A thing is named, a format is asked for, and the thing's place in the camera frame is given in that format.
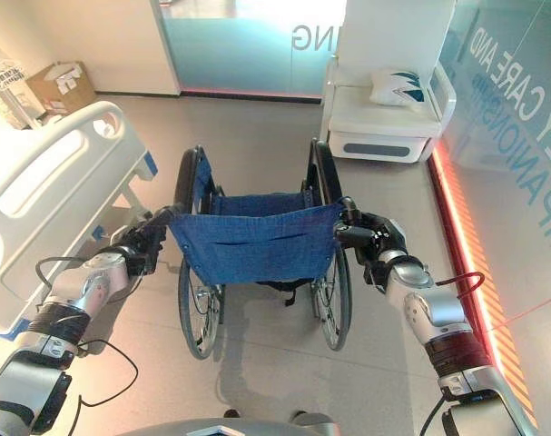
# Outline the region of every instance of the robotic arm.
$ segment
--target robotic arm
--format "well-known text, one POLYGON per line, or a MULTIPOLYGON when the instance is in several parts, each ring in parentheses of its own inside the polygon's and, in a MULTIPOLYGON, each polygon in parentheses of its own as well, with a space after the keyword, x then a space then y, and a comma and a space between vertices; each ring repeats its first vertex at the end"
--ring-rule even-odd
POLYGON ((405 316, 427 351, 447 401, 458 401, 443 415, 447 436, 487 434, 537 435, 519 401, 485 348, 473 334, 457 292, 437 286, 426 267, 408 255, 398 224, 371 213, 361 213, 346 197, 336 237, 353 247, 365 267, 364 280, 384 293, 405 316))
POLYGON ((76 355, 88 352, 79 347, 88 325, 113 295, 122 295, 114 300, 121 302, 137 277, 154 273, 174 212, 171 207, 162 209, 120 242, 55 279, 39 313, 18 336, 16 350, 0 369, 0 436, 42 434, 52 428, 72 380, 65 370, 76 355))

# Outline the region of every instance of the wheelchair armrest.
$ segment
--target wheelchair armrest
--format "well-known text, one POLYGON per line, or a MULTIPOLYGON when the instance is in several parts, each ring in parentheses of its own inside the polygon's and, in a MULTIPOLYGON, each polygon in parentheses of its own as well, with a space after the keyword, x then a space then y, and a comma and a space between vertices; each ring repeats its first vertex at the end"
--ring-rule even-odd
POLYGON ((440 62, 435 67, 435 72, 430 80, 428 93, 440 121, 440 133, 447 128, 457 104, 457 93, 452 83, 448 80, 447 73, 440 62))

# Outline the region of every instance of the glass wall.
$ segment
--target glass wall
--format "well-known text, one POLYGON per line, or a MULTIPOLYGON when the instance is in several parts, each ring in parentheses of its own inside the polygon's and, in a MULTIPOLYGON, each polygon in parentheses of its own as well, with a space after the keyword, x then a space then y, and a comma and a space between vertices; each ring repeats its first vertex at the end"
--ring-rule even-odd
POLYGON ((481 321, 551 434, 551 0, 459 0, 441 62, 458 103, 435 162, 481 321))
POLYGON ((178 0, 162 6, 181 88, 320 96, 346 0, 178 0))

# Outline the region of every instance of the gray floor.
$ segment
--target gray floor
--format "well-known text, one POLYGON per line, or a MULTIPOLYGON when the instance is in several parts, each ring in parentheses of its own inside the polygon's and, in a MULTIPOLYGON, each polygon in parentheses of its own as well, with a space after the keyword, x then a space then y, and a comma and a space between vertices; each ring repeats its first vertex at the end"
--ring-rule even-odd
MULTIPOLYGON (((196 144, 205 147, 214 178, 228 194, 297 190, 320 123, 320 108, 311 104, 110 100, 122 107, 158 164, 153 182, 133 184, 152 209, 171 201, 182 153, 196 144)), ((426 166, 337 160, 337 167, 344 193, 362 210, 397 219, 410 252, 436 278, 450 276, 426 166)), ((270 420, 287 420, 297 409, 321 411, 347 435, 418 434, 439 397, 435 376, 398 313, 363 283, 352 256, 354 311, 344 350, 327 349, 306 292, 285 308, 277 292, 241 285, 229 287, 225 325, 205 362, 191 357, 180 330, 175 267, 181 258, 169 239, 157 273, 144 280, 115 326, 112 341, 135 359, 140 378, 119 399, 83 409, 76 434, 117 434, 222 415, 230 407, 270 420)), ((75 361, 70 373, 68 402, 48 434, 67 433, 78 393, 99 401, 132 376, 111 352, 75 361)), ((439 421, 428 434, 443 434, 439 421)))

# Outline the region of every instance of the blue wheelchair seat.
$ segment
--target blue wheelchair seat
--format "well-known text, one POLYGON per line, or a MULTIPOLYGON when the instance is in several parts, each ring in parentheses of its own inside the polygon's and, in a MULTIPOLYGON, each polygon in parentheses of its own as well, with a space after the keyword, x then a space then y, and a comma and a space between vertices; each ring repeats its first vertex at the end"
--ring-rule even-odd
POLYGON ((211 195, 208 213, 199 213, 198 205, 211 191, 211 172, 203 156, 192 189, 197 214, 180 214, 170 224, 186 261, 202 282, 286 282, 325 275, 338 247, 333 224, 343 210, 341 204, 316 206, 308 190, 211 195))

